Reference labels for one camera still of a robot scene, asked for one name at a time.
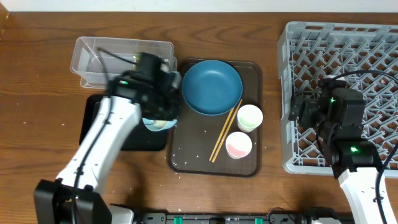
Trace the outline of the yellow green snack wrapper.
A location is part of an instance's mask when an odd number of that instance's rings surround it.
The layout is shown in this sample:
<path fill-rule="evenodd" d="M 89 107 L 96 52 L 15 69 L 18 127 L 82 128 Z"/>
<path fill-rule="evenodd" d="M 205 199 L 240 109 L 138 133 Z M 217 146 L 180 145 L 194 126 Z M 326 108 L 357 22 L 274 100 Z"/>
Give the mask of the yellow green snack wrapper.
<path fill-rule="evenodd" d="M 139 63 L 139 60 L 140 60 L 140 56 L 139 55 L 134 55 L 133 56 L 133 62 Z"/>

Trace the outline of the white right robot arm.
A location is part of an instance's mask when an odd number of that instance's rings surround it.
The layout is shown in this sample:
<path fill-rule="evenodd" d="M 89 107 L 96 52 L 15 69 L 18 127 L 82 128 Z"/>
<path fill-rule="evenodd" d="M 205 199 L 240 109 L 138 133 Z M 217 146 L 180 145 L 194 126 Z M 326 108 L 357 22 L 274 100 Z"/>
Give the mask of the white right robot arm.
<path fill-rule="evenodd" d="M 376 146 L 362 136 L 366 102 L 347 88 L 344 73 L 318 82 L 316 100 L 291 98 L 289 120 L 315 131 L 319 150 L 349 202 L 355 223 L 396 223 L 384 171 L 394 156 L 382 161 Z"/>

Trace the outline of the white cup pink inside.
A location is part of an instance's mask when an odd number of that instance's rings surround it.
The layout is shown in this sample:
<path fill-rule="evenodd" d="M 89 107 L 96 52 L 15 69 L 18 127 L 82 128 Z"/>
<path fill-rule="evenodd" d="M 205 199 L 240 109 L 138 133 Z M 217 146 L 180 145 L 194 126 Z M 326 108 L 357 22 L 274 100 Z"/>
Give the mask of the white cup pink inside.
<path fill-rule="evenodd" d="M 246 157 L 252 149 L 250 137 L 243 132 L 233 132 L 225 141 L 226 151 L 232 159 Z"/>

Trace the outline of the light blue bowl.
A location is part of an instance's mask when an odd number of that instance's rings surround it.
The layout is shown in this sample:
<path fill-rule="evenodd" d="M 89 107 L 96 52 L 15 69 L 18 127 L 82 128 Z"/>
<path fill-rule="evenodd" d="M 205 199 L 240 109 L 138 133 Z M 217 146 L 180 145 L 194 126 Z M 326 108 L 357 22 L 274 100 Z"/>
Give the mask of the light blue bowl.
<path fill-rule="evenodd" d="M 174 127 L 177 124 L 176 119 L 172 121 L 165 121 L 165 120 L 151 120 L 143 118 L 142 121 L 144 123 L 144 126 L 152 132 L 167 130 Z"/>

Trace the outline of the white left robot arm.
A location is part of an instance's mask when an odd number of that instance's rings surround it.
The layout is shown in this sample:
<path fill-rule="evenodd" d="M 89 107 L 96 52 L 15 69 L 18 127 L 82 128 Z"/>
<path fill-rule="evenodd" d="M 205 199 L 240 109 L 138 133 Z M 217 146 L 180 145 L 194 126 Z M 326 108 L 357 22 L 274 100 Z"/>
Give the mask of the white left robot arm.
<path fill-rule="evenodd" d="M 133 70 L 111 78 L 96 118 L 77 152 L 55 180 L 34 190 L 39 223 L 133 223 L 134 212 L 106 205 L 102 195 L 109 172 L 127 137 L 143 120 L 176 122 L 182 76 L 165 69 L 165 60 L 142 52 Z"/>

